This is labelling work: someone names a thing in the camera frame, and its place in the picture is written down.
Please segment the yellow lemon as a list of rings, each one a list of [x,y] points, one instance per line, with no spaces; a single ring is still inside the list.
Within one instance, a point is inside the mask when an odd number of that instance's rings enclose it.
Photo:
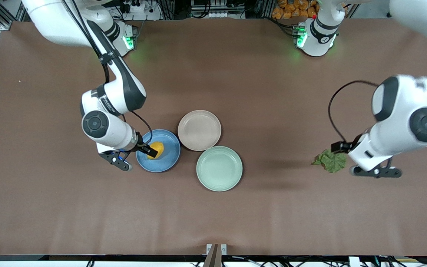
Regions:
[[[147,155],[147,159],[158,159],[164,152],[165,147],[164,144],[162,142],[156,141],[156,142],[152,142],[151,144],[149,144],[149,147],[157,150],[159,153],[156,157],[149,157]]]

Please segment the green lettuce leaf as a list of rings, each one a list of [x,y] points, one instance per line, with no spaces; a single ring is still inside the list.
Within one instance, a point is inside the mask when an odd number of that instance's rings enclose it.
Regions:
[[[334,154],[331,150],[324,150],[315,157],[311,165],[320,165],[327,172],[334,174],[346,167],[346,159],[345,154]]]

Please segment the blue plate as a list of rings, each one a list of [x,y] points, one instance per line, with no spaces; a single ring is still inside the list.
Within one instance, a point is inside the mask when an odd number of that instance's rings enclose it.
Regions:
[[[146,154],[140,151],[136,152],[138,164],[146,171],[163,172],[171,169],[180,156],[180,141],[178,137],[165,129],[154,129],[153,137],[149,145],[153,142],[161,142],[164,145],[164,151],[157,159],[148,159]]]

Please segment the beige plate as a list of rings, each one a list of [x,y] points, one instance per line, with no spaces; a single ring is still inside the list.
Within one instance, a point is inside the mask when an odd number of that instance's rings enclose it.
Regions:
[[[177,134],[180,142],[188,150],[205,151],[218,143],[222,135],[222,126],[213,113],[195,110],[180,120]]]

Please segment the pale green plate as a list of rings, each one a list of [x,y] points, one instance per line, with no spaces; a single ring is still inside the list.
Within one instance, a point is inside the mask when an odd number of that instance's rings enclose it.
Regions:
[[[239,154],[226,146],[214,146],[204,151],[196,164],[200,183],[210,191],[225,192],[241,180],[244,165]]]

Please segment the white power strip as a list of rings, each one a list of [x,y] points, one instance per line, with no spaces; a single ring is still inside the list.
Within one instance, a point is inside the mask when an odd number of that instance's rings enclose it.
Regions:
[[[122,14],[129,13],[151,13],[152,4],[146,0],[120,0],[119,10]]]

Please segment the orange items bag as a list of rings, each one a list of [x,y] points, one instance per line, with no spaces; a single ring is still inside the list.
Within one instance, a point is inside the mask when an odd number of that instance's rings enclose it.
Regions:
[[[320,7],[317,0],[277,0],[271,17],[276,20],[292,17],[315,18]]]

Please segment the silver mount bracket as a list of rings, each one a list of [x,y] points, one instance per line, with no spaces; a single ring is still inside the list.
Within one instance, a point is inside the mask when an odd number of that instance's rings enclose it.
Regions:
[[[228,254],[228,252],[227,252],[227,245],[226,244],[207,244],[206,245],[205,255],[207,255],[210,252],[210,250],[212,248],[214,248],[215,245],[217,245],[218,251],[220,251],[222,255],[227,255]]]

